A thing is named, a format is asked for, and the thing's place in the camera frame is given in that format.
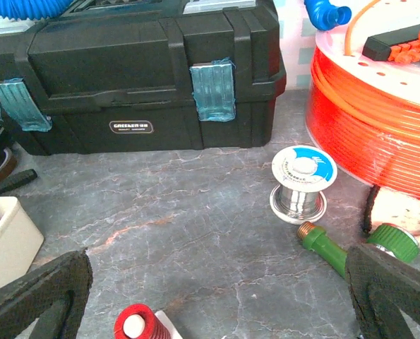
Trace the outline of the white plastic parts bin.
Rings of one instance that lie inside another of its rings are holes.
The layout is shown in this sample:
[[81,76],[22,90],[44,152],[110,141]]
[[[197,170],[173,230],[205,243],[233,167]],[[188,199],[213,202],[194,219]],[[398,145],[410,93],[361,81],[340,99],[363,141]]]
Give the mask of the white plastic parts bin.
[[44,236],[14,196],[0,196],[0,288],[31,267]]

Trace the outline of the white knit work glove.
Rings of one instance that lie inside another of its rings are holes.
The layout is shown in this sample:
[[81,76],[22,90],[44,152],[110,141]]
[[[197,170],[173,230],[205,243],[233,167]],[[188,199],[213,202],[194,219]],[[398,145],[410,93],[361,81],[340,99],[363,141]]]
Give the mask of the white knit work glove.
[[368,234],[383,223],[408,231],[420,247],[420,200],[379,186],[371,187],[364,208],[361,229]]

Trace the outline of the white peg base plate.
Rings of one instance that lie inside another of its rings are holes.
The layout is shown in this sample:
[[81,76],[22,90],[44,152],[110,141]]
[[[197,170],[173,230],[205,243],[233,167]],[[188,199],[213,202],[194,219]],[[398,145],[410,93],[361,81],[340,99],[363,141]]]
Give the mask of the white peg base plate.
[[182,335],[180,334],[180,332],[178,332],[175,325],[162,310],[156,311],[155,315],[162,323],[162,325],[168,330],[171,339],[183,339]]

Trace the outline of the orange pneumatic tubing reel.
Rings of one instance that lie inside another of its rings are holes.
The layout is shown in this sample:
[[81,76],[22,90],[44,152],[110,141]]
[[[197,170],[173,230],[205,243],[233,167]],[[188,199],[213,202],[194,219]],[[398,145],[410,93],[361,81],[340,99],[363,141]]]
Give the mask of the orange pneumatic tubing reel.
[[420,63],[373,61],[376,34],[420,28],[420,1],[350,1],[354,22],[317,32],[306,126],[357,179],[420,198]]

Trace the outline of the black socket rail orange clips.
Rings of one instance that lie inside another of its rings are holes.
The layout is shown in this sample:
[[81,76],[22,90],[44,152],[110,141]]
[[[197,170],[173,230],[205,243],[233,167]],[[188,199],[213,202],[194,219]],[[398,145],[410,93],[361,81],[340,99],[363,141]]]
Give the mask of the black socket rail orange clips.
[[420,49],[420,24],[372,35],[362,55],[372,61],[393,61],[400,52]]

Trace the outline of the large red spring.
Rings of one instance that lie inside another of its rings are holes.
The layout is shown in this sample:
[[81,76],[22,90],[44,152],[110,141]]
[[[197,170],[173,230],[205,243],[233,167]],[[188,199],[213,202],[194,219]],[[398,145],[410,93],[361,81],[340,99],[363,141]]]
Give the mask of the large red spring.
[[114,338],[171,339],[172,336],[149,306],[132,304],[116,318]]

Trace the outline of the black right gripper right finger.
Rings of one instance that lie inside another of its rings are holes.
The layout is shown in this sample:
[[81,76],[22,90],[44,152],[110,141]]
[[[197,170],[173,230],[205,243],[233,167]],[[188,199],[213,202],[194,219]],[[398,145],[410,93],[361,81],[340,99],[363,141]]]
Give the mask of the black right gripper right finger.
[[369,244],[347,252],[345,278],[364,338],[413,338],[420,325],[420,271]]

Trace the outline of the black plastic toolbox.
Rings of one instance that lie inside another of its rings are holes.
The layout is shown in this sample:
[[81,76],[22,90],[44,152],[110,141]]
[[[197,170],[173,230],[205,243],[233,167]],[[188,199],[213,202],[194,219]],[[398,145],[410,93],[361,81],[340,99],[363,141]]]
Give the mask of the black plastic toolbox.
[[286,81],[272,1],[0,17],[0,123],[31,155],[260,147]]

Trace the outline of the green brass pipe fitting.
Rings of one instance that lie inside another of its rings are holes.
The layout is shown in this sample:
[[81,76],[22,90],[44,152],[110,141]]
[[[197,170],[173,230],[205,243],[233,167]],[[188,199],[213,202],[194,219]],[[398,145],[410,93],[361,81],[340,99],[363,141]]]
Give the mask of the green brass pipe fitting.
[[[347,251],[331,240],[323,227],[306,221],[299,226],[296,235],[305,249],[316,252],[345,278]],[[390,223],[377,226],[366,243],[405,263],[411,263],[419,254],[416,238],[408,231]]]

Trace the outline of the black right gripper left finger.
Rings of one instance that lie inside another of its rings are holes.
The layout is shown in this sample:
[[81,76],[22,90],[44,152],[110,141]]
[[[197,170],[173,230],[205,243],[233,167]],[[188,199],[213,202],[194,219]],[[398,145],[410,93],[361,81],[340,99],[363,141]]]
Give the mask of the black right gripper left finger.
[[67,252],[0,288],[0,338],[75,338],[92,286],[84,249]]

